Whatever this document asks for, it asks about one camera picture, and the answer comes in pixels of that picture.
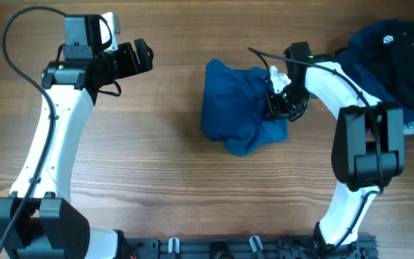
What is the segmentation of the blue polo shirt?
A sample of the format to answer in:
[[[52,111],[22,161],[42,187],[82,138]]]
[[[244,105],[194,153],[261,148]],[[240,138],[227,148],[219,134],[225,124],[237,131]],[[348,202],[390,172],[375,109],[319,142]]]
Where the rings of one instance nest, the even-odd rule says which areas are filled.
[[[206,65],[200,128],[233,155],[245,156],[288,138],[286,119],[264,119],[272,89],[266,75],[263,68],[234,69],[219,59]]]

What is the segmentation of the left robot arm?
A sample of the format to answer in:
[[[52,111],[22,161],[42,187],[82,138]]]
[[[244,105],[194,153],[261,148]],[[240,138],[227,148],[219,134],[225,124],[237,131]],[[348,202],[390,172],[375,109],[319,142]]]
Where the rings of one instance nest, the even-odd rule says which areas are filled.
[[[111,13],[65,15],[65,42],[37,85],[42,111],[29,154],[9,195],[0,197],[0,254],[10,258],[130,258],[118,230],[100,230],[71,204],[83,129],[107,85],[152,69],[142,39],[118,44]]]

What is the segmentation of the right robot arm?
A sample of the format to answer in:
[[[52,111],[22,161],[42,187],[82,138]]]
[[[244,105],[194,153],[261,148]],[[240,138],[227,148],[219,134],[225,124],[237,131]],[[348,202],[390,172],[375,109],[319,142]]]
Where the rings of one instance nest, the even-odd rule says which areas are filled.
[[[270,74],[264,118],[300,119],[310,97],[336,118],[331,166],[337,183],[328,211],[316,223],[306,250],[311,258],[348,258],[366,252],[359,226],[374,199],[404,168],[403,111],[396,103],[369,98],[330,55],[313,55],[307,42],[294,42],[279,57],[289,82]]]

